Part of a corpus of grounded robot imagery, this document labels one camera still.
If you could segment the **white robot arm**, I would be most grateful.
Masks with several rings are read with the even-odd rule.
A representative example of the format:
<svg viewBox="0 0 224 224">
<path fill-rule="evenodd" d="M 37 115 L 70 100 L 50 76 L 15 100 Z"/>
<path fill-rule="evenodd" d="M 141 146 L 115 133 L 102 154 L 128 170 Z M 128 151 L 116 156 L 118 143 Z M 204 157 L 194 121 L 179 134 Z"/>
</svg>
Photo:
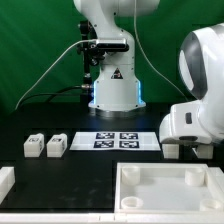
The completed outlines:
<svg viewBox="0 0 224 224">
<path fill-rule="evenodd" d="M 116 16 L 153 12 L 160 0 L 73 0 L 93 26 L 94 49 L 103 54 L 89 107 L 109 116 L 145 107 L 134 73 L 135 42 L 117 27 Z M 164 144 L 211 144 L 224 140 L 224 23 L 188 34 L 179 54 L 179 71 L 195 100 L 176 104 L 159 128 Z"/>
</svg>

